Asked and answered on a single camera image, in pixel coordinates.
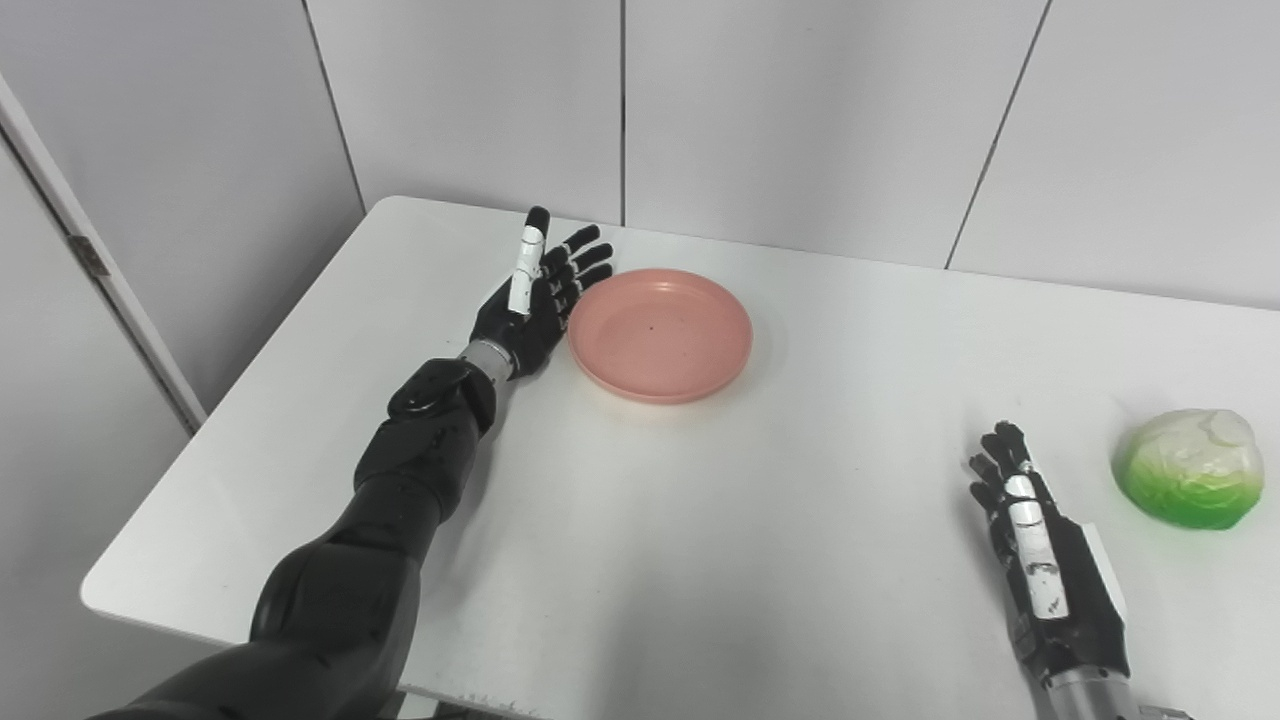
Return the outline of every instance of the robot finger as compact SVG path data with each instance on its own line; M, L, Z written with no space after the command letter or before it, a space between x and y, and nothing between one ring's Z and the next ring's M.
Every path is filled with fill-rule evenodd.
M1005 441L1000 436L992 433L982 436L982 448L1000 465L1000 475L1002 478L1020 474L1018 464L1014 462L1012 452L1009 451L1009 446L1005 445Z
M573 311L573 306L577 305L582 293L586 292L593 284L611 277L612 274L613 266L608 263L603 263L564 283L561 292L556 296L561 327L568 327L568 315Z
M1023 434L1021 428L1009 420L1001 420L996 423L996 437L1004 441L1005 447L1009 448L1009 454L1018 465L1019 470L1028 473L1034 469L1032 465L1032 455L1027 451L1027 438Z
M1005 478L1000 474L1000 468L991 461L991 457L978 454L969 459L969 469L982 478L991 487L995 497L1005 493Z
M600 238L599 225L586 225L543 255L543 277L554 275L579 250Z
M995 515L1000 511L1000 500L996 498L996 492L991 489L988 483L980 480L969 483L969 495L978 501L978 505L980 505L988 515Z

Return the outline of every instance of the robotic hand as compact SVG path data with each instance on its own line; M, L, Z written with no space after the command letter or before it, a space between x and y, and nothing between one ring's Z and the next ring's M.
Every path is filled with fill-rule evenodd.
M608 245L584 251L600 236L595 225L544 256L548 220L541 208L530 213L522 245L535 238L536 252L522 247L520 279L507 281L480 309L463 355L428 360L392 396L387 420L356 465L355 496L333 527L271 571L248 642L95 720L378 715L408 656L422 560L436 527L457 509L476 446L493 427L495 386L536 372L564 334L573 302L612 273ZM508 300L526 305L515 311L503 306Z
M1097 548L1110 575L1101 541L1092 527L1059 511L1023 432L1000 423L982 437L982 447L986 455L969 459L980 478L969 492L987 514L991 544L1012 594L1014 651L1047 691L1059 720L1188 719L1134 702L1123 601L1112 600L1110 578L1094 556Z
M502 364L485 361L485 354L498 351L506 359L508 375L531 375L547 363L556 343L568 327L568 314L586 288L613 274L609 243L593 245L600 228L586 225L541 252L550 218L534 208L525 220L525 242L516 272L493 293L476 314L471 347L463 356L483 368Z

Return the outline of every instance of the white table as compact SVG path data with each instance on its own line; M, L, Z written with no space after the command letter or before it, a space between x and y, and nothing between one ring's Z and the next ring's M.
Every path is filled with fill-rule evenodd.
M392 391L465 345L520 222L381 201L90 573L86 605L246 639L270 569L351 497ZM1276 500L1230 532L1171 528L1120 495L1108 455L1184 406L1235 409L1280 447L1280 314L604 236L621 270L733 291L751 360L675 407L607 393L564 347L516 388L429 553L407 689L556 720L1028 720L965 489L978 436L1009 418L1107 541L1139 700L1274 716Z

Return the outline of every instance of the green cabbage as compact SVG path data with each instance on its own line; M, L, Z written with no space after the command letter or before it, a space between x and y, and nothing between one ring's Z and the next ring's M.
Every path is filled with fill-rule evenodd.
M1221 530L1262 497L1262 456L1238 414L1176 410L1133 433L1117 457L1116 480L1157 518Z

